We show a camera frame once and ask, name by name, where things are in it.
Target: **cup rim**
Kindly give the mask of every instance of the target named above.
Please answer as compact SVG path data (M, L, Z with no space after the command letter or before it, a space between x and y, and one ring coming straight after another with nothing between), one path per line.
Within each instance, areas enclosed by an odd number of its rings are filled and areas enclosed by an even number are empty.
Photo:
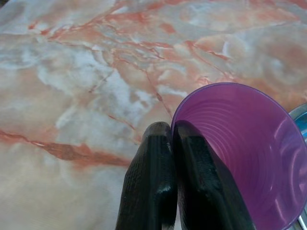
M205 86L202 86L196 90L194 90L193 92L191 92L188 96L186 96L182 102L179 104L179 106L177 107L174 115L173 115L173 119L172 119L172 123L171 123L171 131L172 131L172 135L174 134L174 126L175 126L175 121L176 121L176 117L178 115L178 113L180 112L180 109L181 107L183 106L183 104L189 100L192 96L194 96L195 94L197 94L198 92L202 91L202 90L205 90L207 88L211 88L211 87L216 87L216 86L222 86L222 85L233 85L233 86L239 86L239 87L242 87L242 88L247 88L247 89L250 89L250 90L253 90L253 91L256 91L257 93L261 94L262 96L264 96L265 98L269 99L270 101L272 101L276 106L278 106L281 111L283 111L286 116L288 116L290 119L290 122L292 123L292 125L294 126L295 130L297 131L297 133L299 133L300 135L300 139L301 139L301 142L304 144L305 146L305 149L307 151L307 145L305 144L305 140L303 138L303 136L301 135L301 132L299 130L299 128L297 127L297 125L295 124L295 121L292 119L292 117L290 116L290 114L277 102L275 101L273 98L271 98L270 96L268 96L267 94L265 94L264 92L256 89L256 88L253 88L251 86L248 86L248 85L244 85L244 84L240 84L240 83L236 83L236 82L218 82L218 83L213 83L213 84L209 84L209 85L205 85ZM286 230L288 229L289 227L291 227L293 225L293 223L296 222L297 218L301 215L301 213L303 212L304 208L305 208L305 205L307 203L307 195L305 197L305 201L304 203L302 204L302 206L299 208L299 212L295 215L295 218L293 220L290 221L289 224L287 224L285 227L282 228L282 230Z

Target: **purple plastic cup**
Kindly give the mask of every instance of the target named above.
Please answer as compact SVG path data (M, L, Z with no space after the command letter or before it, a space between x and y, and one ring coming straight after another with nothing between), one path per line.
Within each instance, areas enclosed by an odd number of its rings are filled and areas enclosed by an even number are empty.
M231 171L257 230L288 228L307 201L307 147L288 113L246 85L202 87L172 121L197 127Z

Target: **marble surface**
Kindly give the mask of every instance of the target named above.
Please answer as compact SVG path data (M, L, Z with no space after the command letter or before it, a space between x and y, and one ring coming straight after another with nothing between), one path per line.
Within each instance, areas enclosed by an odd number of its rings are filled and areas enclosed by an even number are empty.
M307 102L303 0L11 0L0 9L3 230L112 230L143 131L232 81Z

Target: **pink marble pattern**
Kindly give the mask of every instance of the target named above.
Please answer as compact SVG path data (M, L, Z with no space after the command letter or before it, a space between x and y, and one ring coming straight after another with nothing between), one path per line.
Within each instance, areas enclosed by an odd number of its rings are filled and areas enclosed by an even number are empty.
M112 230L143 131L232 81L307 102L303 0L10 0L0 9L3 230Z

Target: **black rubber grip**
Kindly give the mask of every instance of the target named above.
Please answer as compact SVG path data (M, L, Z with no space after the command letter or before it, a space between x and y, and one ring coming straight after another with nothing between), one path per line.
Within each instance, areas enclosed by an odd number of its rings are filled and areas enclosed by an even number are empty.
M200 131L178 121L173 144L182 229L254 230L230 171Z
M177 182L171 131L165 122L150 125L125 175L116 230L172 229Z

